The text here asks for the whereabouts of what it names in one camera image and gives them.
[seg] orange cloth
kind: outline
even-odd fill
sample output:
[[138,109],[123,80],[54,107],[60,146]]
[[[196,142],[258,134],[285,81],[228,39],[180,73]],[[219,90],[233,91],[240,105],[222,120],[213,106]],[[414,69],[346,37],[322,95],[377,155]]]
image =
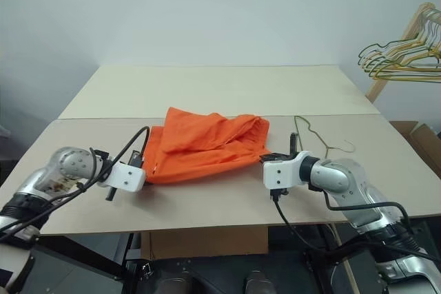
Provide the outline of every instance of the orange cloth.
[[144,151],[147,181],[166,184],[244,167],[268,154],[269,122],[253,115],[231,120],[169,108],[163,127],[153,127]]

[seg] hanger rack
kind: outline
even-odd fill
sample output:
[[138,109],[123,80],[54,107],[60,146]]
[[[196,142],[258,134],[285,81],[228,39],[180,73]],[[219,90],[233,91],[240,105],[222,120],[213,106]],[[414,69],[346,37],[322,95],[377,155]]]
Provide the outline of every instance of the hanger rack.
[[[406,30],[404,31],[404,34],[402,35],[401,39],[412,39],[414,38],[420,31],[420,20],[421,16],[424,17],[424,19],[428,19],[430,21],[433,21],[435,23],[441,24],[441,18],[440,17],[433,17],[433,16],[426,16],[424,12],[427,10],[433,10],[435,9],[435,5],[433,3],[422,3],[414,16],[412,17],[412,20],[409,22]],[[372,83],[371,87],[369,88],[369,91],[366,93],[366,97],[373,103],[378,95],[380,95],[381,91],[386,86],[388,80],[385,79],[379,79],[375,78],[375,81]]]

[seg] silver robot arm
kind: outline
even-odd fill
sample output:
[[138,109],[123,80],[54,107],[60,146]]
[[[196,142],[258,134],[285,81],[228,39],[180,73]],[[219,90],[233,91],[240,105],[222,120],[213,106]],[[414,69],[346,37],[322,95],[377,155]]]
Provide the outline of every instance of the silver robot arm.
[[57,150],[49,163],[34,171],[0,210],[0,289],[10,293],[21,290],[33,264],[30,249],[49,215],[2,240],[21,226],[20,222],[8,227],[10,224],[28,221],[58,205],[62,198],[55,199],[68,193],[82,179],[98,179],[99,186],[132,192],[142,188],[145,181],[142,169],[118,162],[106,171],[111,163],[106,156],[104,152],[93,156],[90,151],[76,147]]
[[[264,183],[270,190],[285,190],[308,183],[313,190],[327,192],[339,207],[387,201],[369,183],[364,169],[357,162],[350,159],[319,160],[308,151],[300,152],[291,160],[264,162]],[[370,240],[425,253],[401,223],[395,207],[342,212],[352,227]],[[397,253],[388,255],[384,251],[372,252],[372,255],[390,293],[441,294],[441,273],[431,260]]]

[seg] white wall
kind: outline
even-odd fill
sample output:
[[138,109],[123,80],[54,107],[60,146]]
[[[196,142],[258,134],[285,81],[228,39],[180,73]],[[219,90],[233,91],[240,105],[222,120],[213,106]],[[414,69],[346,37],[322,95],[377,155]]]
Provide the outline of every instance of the white wall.
[[[339,64],[366,91],[359,50],[400,37],[425,1],[440,6],[440,0],[0,0],[0,123],[24,150],[100,64]],[[440,96],[436,84],[392,83],[376,105],[387,118],[424,120],[439,130]],[[396,98],[398,104],[391,102]]]

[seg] table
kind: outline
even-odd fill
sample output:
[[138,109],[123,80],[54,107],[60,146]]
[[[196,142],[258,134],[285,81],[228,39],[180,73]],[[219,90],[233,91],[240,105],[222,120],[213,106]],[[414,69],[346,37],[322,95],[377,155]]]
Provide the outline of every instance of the table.
[[[336,66],[101,67],[25,153],[0,188],[0,204],[57,148],[93,147],[116,155],[138,128],[161,124],[169,106],[202,114],[264,116],[270,122],[267,147],[282,153],[289,150],[294,115],[303,115],[330,145],[353,143],[354,153],[332,151],[329,157],[357,160],[370,181],[390,200],[402,203],[410,216],[441,214],[439,178]],[[300,134],[303,147],[323,157],[323,146],[304,123]],[[60,235],[281,224],[260,165],[185,185],[145,187],[136,194],[119,191],[113,202],[104,200],[106,194],[107,189],[93,187],[51,215],[40,244],[94,271],[120,277],[120,264]],[[306,187],[293,188],[280,205],[293,223],[345,221],[340,212],[326,209],[322,194]]]

